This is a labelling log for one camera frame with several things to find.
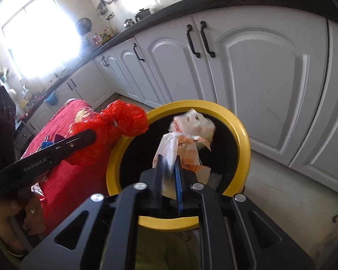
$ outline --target kitchen cabinet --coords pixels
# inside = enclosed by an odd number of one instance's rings
[[[55,113],[52,111],[49,105],[44,102],[30,117],[27,125],[36,135],[41,131],[42,128],[45,127],[45,125],[51,120],[54,115]]]
[[[117,91],[119,94],[128,96],[137,101],[141,101],[138,91],[134,88],[134,83],[125,75],[122,65],[120,64],[113,49],[104,53],[104,62],[109,72],[115,77],[117,82]]]
[[[135,38],[166,102],[186,99],[216,102],[204,48],[191,15],[142,31]]]
[[[96,66],[99,68],[101,73],[103,74],[105,80],[108,84],[112,87],[113,90],[118,91],[118,82],[115,76],[111,73],[110,69],[108,68],[108,64],[106,63],[105,59],[105,52],[100,56],[94,59]]]
[[[85,64],[71,75],[69,84],[74,86],[81,98],[88,102],[93,109],[96,109],[115,92],[104,79],[94,61]]]
[[[113,50],[122,66],[121,70],[138,91],[141,102],[153,108],[165,103],[137,41],[134,38],[129,39],[115,46]]]
[[[72,79],[69,78],[55,90],[55,96],[58,98],[58,103],[56,105],[50,105],[55,113],[57,113],[69,99],[82,99],[75,90],[71,80]]]
[[[329,21],[323,94],[309,132],[290,167],[338,192],[338,24]]]
[[[242,121],[253,150],[289,165],[322,92],[326,19],[272,6],[216,9],[194,19],[218,103]]]
[[[33,138],[34,135],[30,132],[30,130],[24,124],[21,124],[14,134],[14,144],[19,150],[19,157],[16,156],[16,158],[20,159],[21,155],[29,146]]]

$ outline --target black metal bracket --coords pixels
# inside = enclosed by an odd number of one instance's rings
[[[159,163],[142,173],[147,183],[129,185],[116,196],[88,198],[24,258],[20,269],[135,269],[138,216],[163,217],[157,180],[166,164],[162,158]],[[179,167],[177,158],[174,175],[182,196],[177,209],[182,216],[199,216],[202,269],[315,270],[312,259],[246,196],[223,196],[197,181],[190,184],[195,174],[187,178],[190,171]]]
[[[18,192],[40,181],[45,173],[96,139],[88,129],[25,157],[0,171],[0,199],[18,197]]]

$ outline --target bottle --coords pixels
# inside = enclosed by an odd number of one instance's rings
[[[98,37],[96,36],[96,33],[94,34],[93,41],[94,41],[95,46],[99,46],[99,45],[100,45],[99,39],[98,39]]]

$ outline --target person's hand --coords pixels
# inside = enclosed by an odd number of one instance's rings
[[[29,235],[42,233],[46,228],[43,221],[43,209],[36,194],[32,194],[26,206],[21,206],[16,200],[0,201],[0,237],[9,250],[15,253],[21,253],[25,248],[11,227],[9,217],[17,215],[21,209],[26,211],[23,229],[29,229]]]

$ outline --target cabinet handle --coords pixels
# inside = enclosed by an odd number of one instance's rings
[[[137,47],[137,44],[136,44],[136,43],[134,43],[134,46],[133,46],[133,48],[132,48],[132,49],[134,50],[134,53],[137,55],[137,58],[138,58],[138,60],[139,60],[139,61],[142,61],[142,62],[145,62],[145,60],[144,60],[144,59],[140,59],[140,58],[139,58],[139,56],[138,56],[138,53],[137,53],[137,50],[135,49],[136,47]]]
[[[103,63],[104,67],[109,66],[109,64],[105,63],[105,57],[104,56],[102,56],[102,59],[100,61]]]
[[[70,88],[71,90],[74,90],[74,89],[70,86],[69,82],[67,82],[66,84],[69,86],[69,88]]]
[[[206,48],[206,52],[207,52],[212,58],[215,58],[215,53],[212,52],[212,51],[209,49],[208,41],[206,40],[206,34],[204,33],[204,28],[206,28],[206,22],[205,22],[205,21],[201,21],[201,22],[200,22],[200,25],[201,25],[201,28],[200,28],[201,38],[203,39],[204,46],[205,46],[205,48]]]
[[[189,45],[190,45],[190,49],[191,49],[193,55],[195,55],[197,58],[200,58],[200,53],[195,51],[193,41],[191,40],[191,37],[190,37],[190,32],[192,30],[193,30],[193,27],[191,26],[191,24],[188,24],[187,25],[187,38],[188,38],[188,42],[189,42]]]
[[[77,87],[77,86],[75,85],[75,83],[74,83],[73,79],[70,79],[70,81],[71,81],[71,82],[74,84],[74,86],[75,86],[75,87]]]

